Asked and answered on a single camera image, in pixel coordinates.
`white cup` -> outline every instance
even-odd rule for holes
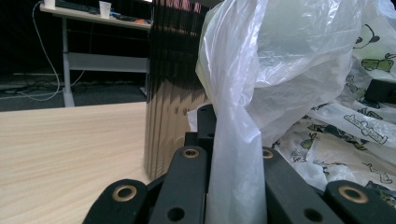
[[[55,0],[44,0],[44,7],[55,9]]]
[[[99,1],[100,17],[109,19],[111,3]]]

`keyboard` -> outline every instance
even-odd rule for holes
[[[69,8],[69,9],[74,9],[74,10],[78,10],[78,11],[85,11],[85,12],[89,12],[92,14],[99,14],[99,8],[97,7],[88,7],[88,6],[84,6],[81,4],[76,4],[76,3],[71,3],[71,2],[65,2],[63,0],[56,0],[55,1],[55,6],[56,7],[64,7],[64,8]]]

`white desk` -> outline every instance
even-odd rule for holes
[[[143,168],[146,103],[1,112],[0,223],[81,223]]]
[[[62,7],[46,8],[43,4],[40,5],[40,10],[52,13],[54,16],[62,18],[64,45],[64,105],[66,107],[74,106],[73,93],[71,91],[70,83],[70,70],[147,73],[149,65],[147,58],[133,58],[69,52],[67,42],[67,19],[77,21],[90,21],[106,25],[145,30],[147,32],[149,32],[151,28],[150,24],[135,23],[132,21],[119,21],[112,17],[110,17],[110,19],[104,19],[101,18],[100,15],[92,15],[88,12],[77,11]]]

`dark floor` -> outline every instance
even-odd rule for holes
[[[140,90],[144,80],[144,74],[87,73],[72,87],[75,106],[145,102]],[[57,91],[54,76],[1,76],[0,112],[64,107],[62,87],[61,78],[60,91],[53,94]]]

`brass ring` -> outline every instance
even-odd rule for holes
[[[262,157],[265,158],[265,159],[271,159],[271,158],[274,157],[274,153],[272,151],[268,150],[268,149],[263,149],[262,152],[266,153],[265,156],[262,155]]]
[[[120,192],[123,189],[128,189],[129,191],[131,191],[130,193],[128,193],[125,196],[120,196]],[[131,200],[137,193],[137,188],[135,186],[132,185],[121,185],[118,186],[116,189],[114,189],[113,191],[113,199],[117,202],[120,203],[124,203],[124,202],[128,202],[129,200]]]
[[[199,151],[197,149],[189,148],[184,150],[182,154],[185,158],[193,159],[199,156]]]
[[[357,195],[356,196],[349,195],[347,193],[349,190],[353,191],[354,193],[357,193]],[[361,191],[359,189],[352,188],[350,186],[341,186],[340,188],[338,188],[338,192],[344,198],[346,198],[354,203],[367,203],[369,201],[369,198],[363,191]]]

